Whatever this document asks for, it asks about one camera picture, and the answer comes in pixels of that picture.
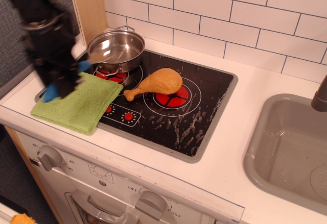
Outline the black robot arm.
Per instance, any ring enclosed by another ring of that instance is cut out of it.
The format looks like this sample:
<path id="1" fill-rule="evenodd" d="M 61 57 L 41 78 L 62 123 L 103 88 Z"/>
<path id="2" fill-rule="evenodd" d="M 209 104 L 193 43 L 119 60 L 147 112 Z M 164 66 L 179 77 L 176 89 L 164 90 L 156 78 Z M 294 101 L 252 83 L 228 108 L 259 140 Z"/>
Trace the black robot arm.
<path id="1" fill-rule="evenodd" d="M 22 42 L 43 84 L 64 98 L 80 76 L 72 56 L 76 44 L 71 14 L 58 0 L 10 0 L 25 31 Z"/>

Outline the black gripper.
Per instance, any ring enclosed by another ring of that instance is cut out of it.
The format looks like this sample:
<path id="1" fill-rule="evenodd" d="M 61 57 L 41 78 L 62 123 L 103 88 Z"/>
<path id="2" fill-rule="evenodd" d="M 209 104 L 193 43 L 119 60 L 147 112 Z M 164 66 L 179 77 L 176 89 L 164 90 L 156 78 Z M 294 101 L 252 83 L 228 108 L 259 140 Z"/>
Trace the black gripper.
<path id="1" fill-rule="evenodd" d="M 75 91 L 82 77 L 73 74 L 77 64 L 71 54 L 76 43 L 72 23 L 22 22 L 21 28 L 26 31 L 22 41 L 27 54 L 43 84 L 55 85 L 61 98 Z"/>

